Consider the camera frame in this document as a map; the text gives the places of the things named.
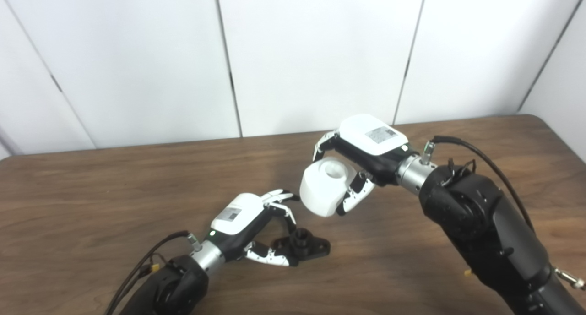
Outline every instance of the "wire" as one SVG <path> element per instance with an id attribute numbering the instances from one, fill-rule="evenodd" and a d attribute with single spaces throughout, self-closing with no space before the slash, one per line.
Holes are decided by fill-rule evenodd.
<path id="1" fill-rule="evenodd" d="M 153 257 L 153 256 L 158 256 L 158 257 L 160 257 L 160 258 L 161 258 L 161 261 L 163 261 L 163 264 L 165 264 L 165 265 L 167 264 L 167 260 L 165 260 L 165 257 L 164 257 L 164 256 L 163 256 L 161 253 L 159 253 L 159 252 L 154 252 L 154 253 L 151 255 L 151 265 L 153 264 L 153 260 L 152 260 L 152 257 Z"/>
<path id="2" fill-rule="evenodd" d="M 160 242 L 155 244 L 155 246 L 153 246 L 151 248 L 151 250 L 149 250 L 149 252 L 147 252 L 146 255 L 144 257 L 142 257 L 142 259 L 140 261 L 138 261 L 138 264 L 134 267 L 134 269 L 132 269 L 132 271 L 130 272 L 130 274 L 128 274 L 126 279 L 124 279 L 124 281 L 120 285 L 120 288 L 118 288 L 118 290 L 116 291 L 116 293 L 112 297 L 112 300 L 110 301 L 108 307 L 106 308 L 104 315 L 112 315 L 112 313 L 114 312 L 114 309 L 116 309 L 116 306 L 118 306 L 120 300 L 122 299 L 120 296 L 122 295 L 126 286 L 128 285 L 128 283 L 132 279 L 132 276 L 134 276 L 134 274 L 136 274 L 136 272 L 140 270 L 142 264 L 145 261 L 147 261 L 153 255 L 153 253 L 155 253 L 155 251 L 161 247 L 161 245 L 165 244 L 166 242 L 169 242 L 172 239 L 180 238 L 180 237 L 187 237 L 188 235 L 189 235 L 188 231 L 176 232 L 176 233 L 170 234 L 169 236 L 163 238 Z"/>
<path id="3" fill-rule="evenodd" d="M 521 215 L 523 216 L 523 219 L 525 219 L 525 222 L 527 223 L 527 226 L 529 226 L 529 228 L 531 228 L 531 230 L 533 232 L 535 231 L 535 229 L 533 228 L 533 223 L 531 222 L 531 218 L 529 217 L 529 214 L 527 213 L 527 210 L 525 209 L 525 205 L 523 205 L 523 202 L 521 201 L 521 198 L 519 197 L 519 195 L 515 191 L 515 188 L 513 188 L 513 185 L 511 185 L 509 179 L 499 169 L 499 167 L 496 166 L 496 164 L 492 160 L 490 160 L 490 158 L 488 158 L 488 156 L 486 156 L 478 148 L 476 148 L 475 146 L 473 146 L 473 144 L 470 144 L 470 143 L 468 143 L 466 141 L 463 141 L 460 138 L 449 137 L 449 136 L 434 136 L 434 138 L 431 139 L 431 140 L 429 140 L 429 141 L 431 141 L 433 143 L 452 143 L 452 144 L 457 144 L 459 146 L 463 146 L 463 147 L 468 148 L 469 150 L 471 150 L 472 152 L 474 152 L 475 154 L 477 154 L 478 157 L 482 158 L 482 160 L 485 161 L 490 166 L 490 168 L 494 171 L 494 173 L 496 173 L 496 175 L 498 175 L 499 178 L 506 185 L 506 187 L 509 190 L 511 196 L 513 196 L 513 199 L 515 200 L 515 203 L 517 203 L 517 207 L 519 208 L 519 211 L 521 212 Z"/>

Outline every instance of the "barcode sticker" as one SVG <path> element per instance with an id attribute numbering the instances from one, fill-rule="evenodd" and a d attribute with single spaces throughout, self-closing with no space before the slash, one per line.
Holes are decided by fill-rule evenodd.
<path id="1" fill-rule="evenodd" d="M 229 221 L 231 223 L 232 221 L 234 221 L 234 219 L 236 219 L 236 217 L 238 217 L 239 213 L 241 213 L 241 212 L 242 212 L 242 209 L 225 208 L 224 211 L 222 211 L 220 214 L 218 214 L 216 219 Z"/>
<path id="2" fill-rule="evenodd" d="M 398 134 L 395 133 L 393 130 L 389 129 L 389 127 L 381 126 L 377 129 L 367 132 L 365 135 L 377 144 L 381 144 L 387 141 L 388 139 L 397 136 Z"/>

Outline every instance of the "robotic hand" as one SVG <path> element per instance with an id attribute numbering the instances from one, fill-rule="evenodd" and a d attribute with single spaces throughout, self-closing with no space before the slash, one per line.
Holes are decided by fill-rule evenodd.
<path id="1" fill-rule="evenodd" d="M 188 315 L 205 297 L 209 275 L 229 261 L 246 257 L 268 265 L 297 266 L 299 261 L 328 255 L 329 242 L 313 237 L 307 229 L 297 228 L 291 209 L 281 204 L 286 200 L 299 200 L 299 197 L 286 190 L 273 190 L 263 196 L 240 194 L 212 221 L 201 244 L 189 232 L 171 234 L 139 262 L 115 294 L 105 314 L 113 313 L 134 283 L 151 273 L 120 315 Z M 274 240 L 271 247 L 255 242 L 255 236 L 273 217 L 285 219 L 289 236 Z M 160 270 L 152 263 L 143 265 L 149 257 L 152 259 L 159 246 L 182 236 L 193 247 L 189 255 L 166 261 Z M 138 275 L 130 281 L 135 272 Z"/>
<path id="2" fill-rule="evenodd" d="M 433 149 L 442 142 L 465 146 L 485 160 L 510 190 L 523 218 L 492 180 L 475 173 L 475 161 L 465 165 L 454 165 L 451 159 L 448 165 L 432 163 Z M 513 313 L 586 315 L 558 278 L 586 290 L 584 281 L 550 265 L 519 196 L 500 169 L 475 146 L 458 138 L 436 136 L 420 156 L 399 131 L 370 115 L 356 115 L 320 139 L 313 161 L 320 161 L 328 150 L 336 150 L 364 169 L 339 200 L 339 215 L 354 208 L 375 185 L 400 185 L 418 196 L 423 214 L 442 227 L 471 271 L 496 291 Z"/>

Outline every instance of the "white wall panel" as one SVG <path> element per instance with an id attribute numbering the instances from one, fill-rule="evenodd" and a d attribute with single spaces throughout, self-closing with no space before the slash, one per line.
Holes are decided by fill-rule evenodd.
<path id="1" fill-rule="evenodd" d="M 521 108 L 542 118 L 586 162 L 586 4 L 582 2 Z"/>
<path id="2" fill-rule="evenodd" d="M 98 147 L 237 137 L 215 0 L 8 0 Z"/>
<path id="3" fill-rule="evenodd" d="M 17 154 L 94 148 L 4 0 L 0 0 L 0 137 Z"/>
<path id="4" fill-rule="evenodd" d="M 578 0 L 425 0 L 395 123 L 514 113 Z"/>
<path id="5" fill-rule="evenodd" d="M 10 152 L 2 144 L 0 144 L 0 161 L 4 160 L 4 158 L 9 157 Z"/>
<path id="6" fill-rule="evenodd" d="M 393 120 L 422 0 L 220 0 L 244 136 Z"/>

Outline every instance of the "wood grain surface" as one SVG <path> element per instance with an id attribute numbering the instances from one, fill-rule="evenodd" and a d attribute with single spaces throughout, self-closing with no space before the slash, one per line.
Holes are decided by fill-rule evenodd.
<path id="1" fill-rule="evenodd" d="M 530 115 L 401 125 L 422 148 L 435 134 L 475 144 L 525 201 L 552 263 L 586 276 L 586 165 Z M 198 237 L 241 192 L 298 190 L 322 133 L 10 157 L 0 162 L 0 310 L 97 315 L 138 259 L 170 232 Z M 473 154 L 438 147 L 434 162 Z M 479 172 L 494 178 L 486 165 Z M 508 315 L 439 227 L 401 188 L 376 188 L 345 217 L 290 202 L 331 254 L 299 267 L 243 260 L 211 277 L 195 314 Z M 284 236 L 274 221 L 258 240 Z M 169 257 L 187 252 L 178 240 Z M 582 306 L 586 293 L 572 291 Z"/>

